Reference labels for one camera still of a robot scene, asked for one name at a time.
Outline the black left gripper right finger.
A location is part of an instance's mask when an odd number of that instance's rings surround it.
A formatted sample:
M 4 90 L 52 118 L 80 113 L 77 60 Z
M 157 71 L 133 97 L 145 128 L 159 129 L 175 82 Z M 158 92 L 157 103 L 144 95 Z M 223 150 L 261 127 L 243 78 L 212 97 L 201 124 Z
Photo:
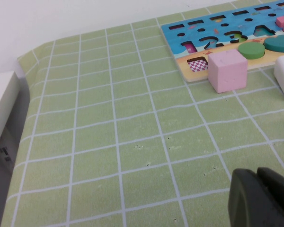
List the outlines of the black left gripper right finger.
M 257 176 L 272 196 L 280 213 L 284 216 L 284 176 L 268 167 L 259 167 Z

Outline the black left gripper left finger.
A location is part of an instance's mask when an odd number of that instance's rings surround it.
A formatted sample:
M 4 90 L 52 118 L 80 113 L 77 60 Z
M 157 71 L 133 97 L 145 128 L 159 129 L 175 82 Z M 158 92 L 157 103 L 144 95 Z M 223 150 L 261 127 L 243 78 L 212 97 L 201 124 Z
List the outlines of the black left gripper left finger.
M 248 169 L 235 169 L 228 201 L 231 226 L 267 227 L 273 210 L 271 198 L 257 175 Z

